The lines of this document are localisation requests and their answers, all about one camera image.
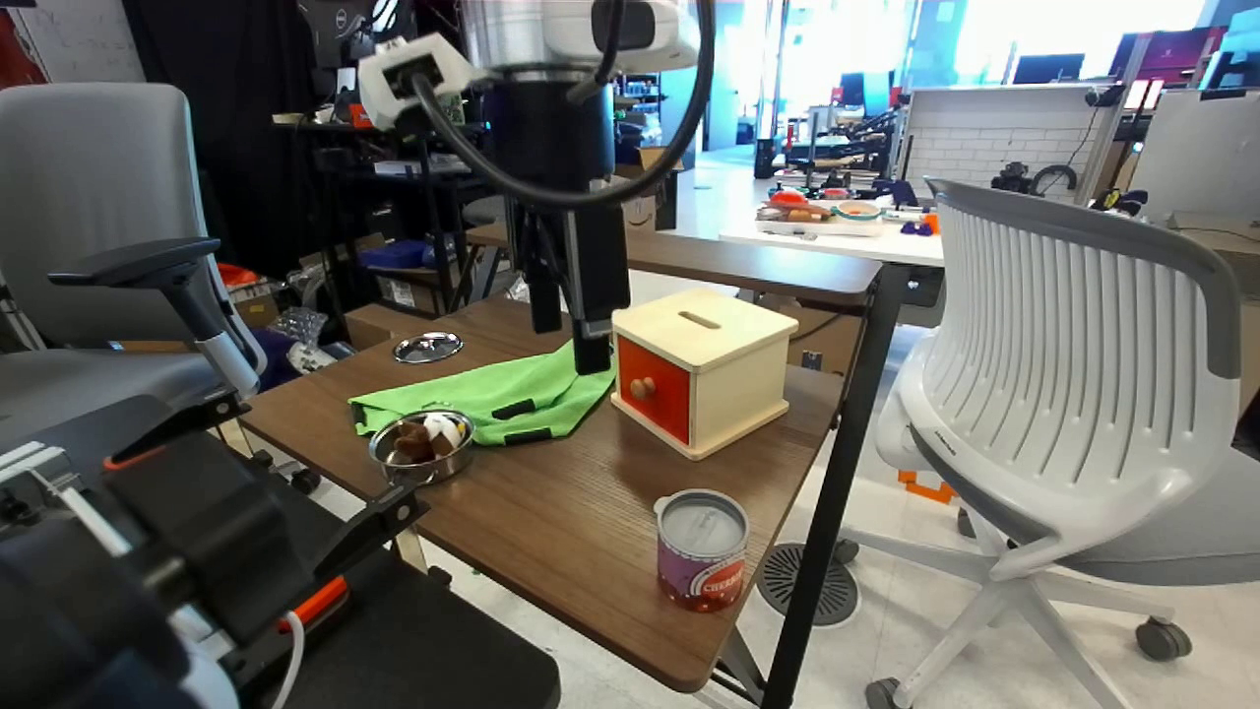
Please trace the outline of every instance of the gray office chair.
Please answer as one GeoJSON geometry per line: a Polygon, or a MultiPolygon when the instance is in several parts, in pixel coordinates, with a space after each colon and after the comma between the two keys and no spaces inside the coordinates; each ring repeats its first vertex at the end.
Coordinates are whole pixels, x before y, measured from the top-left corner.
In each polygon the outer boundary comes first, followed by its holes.
{"type": "Polygon", "coordinates": [[[940,472],[989,543],[945,552],[846,529],[980,584],[867,701],[915,706],[980,631],[1022,613],[1100,706],[1123,706],[1050,600],[1149,613],[1142,652],[1183,656],[1191,634],[1167,606],[1096,580],[1260,580],[1260,466],[1232,449],[1239,290],[1213,253],[1163,227],[955,181],[936,198],[945,323],[915,346],[872,434],[890,466],[940,472]]]}
{"type": "Polygon", "coordinates": [[[213,248],[180,90],[0,90],[0,271],[49,341],[0,353],[0,446],[125,396],[147,401],[159,428],[241,408],[263,349],[238,320],[213,248]],[[125,353],[122,340],[201,349],[125,353]]]}

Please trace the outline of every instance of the crumpled green towel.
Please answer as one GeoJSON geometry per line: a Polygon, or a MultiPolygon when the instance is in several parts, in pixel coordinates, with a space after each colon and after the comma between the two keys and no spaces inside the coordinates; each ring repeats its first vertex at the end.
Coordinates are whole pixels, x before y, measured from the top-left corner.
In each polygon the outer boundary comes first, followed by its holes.
{"type": "Polygon", "coordinates": [[[351,408],[364,436],[394,416],[437,404],[474,416],[477,446],[516,446],[574,434],[609,383],[609,371],[574,375],[574,346],[567,341],[553,353],[507,357],[434,383],[374,390],[351,396],[351,408]]]}

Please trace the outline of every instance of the lab floor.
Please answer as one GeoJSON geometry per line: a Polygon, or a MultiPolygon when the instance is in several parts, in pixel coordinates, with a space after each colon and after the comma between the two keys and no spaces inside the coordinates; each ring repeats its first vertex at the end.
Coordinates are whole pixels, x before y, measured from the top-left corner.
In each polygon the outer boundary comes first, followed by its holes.
{"type": "MultiPolygon", "coordinates": [[[[901,328],[888,383],[905,357],[918,328],[901,328]]],[[[830,446],[818,449],[814,472],[797,499],[797,510],[783,524],[783,543],[808,535],[812,504],[823,481],[830,446]]],[[[896,489],[896,472],[863,451],[846,524],[867,531],[888,531],[899,538],[966,547],[955,531],[955,509],[905,495],[896,489]]],[[[749,701],[733,697],[721,685],[701,694],[674,694],[633,665],[620,661],[604,646],[567,631],[553,613],[516,600],[499,584],[470,572],[448,558],[443,547],[424,543],[430,562],[455,572],[455,587],[545,646],[561,661],[563,709],[743,709],[749,701]]],[[[878,552],[857,552],[850,562],[863,604],[839,626],[818,626],[797,685],[798,709],[857,709],[863,685],[875,677],[901,673],[960,606],[974,600],[974,587],[905,558],[878,552]]],[[[1193,652],[1170,665],[1145,661],[1134,646],[1134,621],[1108,609],[1060,606],[1071,631],[1083,639],[1091,656],[1111,673],[1113,689],[1134,709],[1183,709],[1183,706],[1260,706],[1260,584],[1245,587],[1211,587],[1211,589],[1142,589],[1134,600],[1153,600],[1176,606],[1176,621],[1193,634],[1193,652]]],[[[760,656],[771,661],[779,639],[779,613],[752,589],[741,613],[741,631],[760,656]]],[[[1081,709],[1091,697],[1075,677],[1050,656],[1050,651],[1022,621],[998,621],[980,642],[974,642],[945,677],[931,689],[920,709],[1081,709]]]]}

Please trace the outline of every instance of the white cable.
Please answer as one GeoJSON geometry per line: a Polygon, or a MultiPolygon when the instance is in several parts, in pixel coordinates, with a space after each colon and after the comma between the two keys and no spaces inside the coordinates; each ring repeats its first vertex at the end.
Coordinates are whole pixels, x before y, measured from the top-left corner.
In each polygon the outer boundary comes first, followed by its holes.
{"type": "Polygon", "coordinates": [[[285,669],[285,682],[281,682],[281,694],[271,701],[271,709],[285,709],[287,706],[287,694],[290,685],[298,682],[298,669],[304,669],[304,652],[306,652],[306,626],[297,609],[285,613],[287,621],[287,634],[290,634],[290,651],[287,651],[287,669],[285,669]]]}

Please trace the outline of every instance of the computer screen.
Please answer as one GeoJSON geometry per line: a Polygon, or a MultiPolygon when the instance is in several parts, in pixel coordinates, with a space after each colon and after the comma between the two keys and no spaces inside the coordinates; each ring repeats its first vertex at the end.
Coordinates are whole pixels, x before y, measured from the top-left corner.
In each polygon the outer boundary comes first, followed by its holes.
{"type": "Polygon", "coordinates": [[[1086,55],[1022,55],[1011,81],[1075,81],[1086,55]]]}

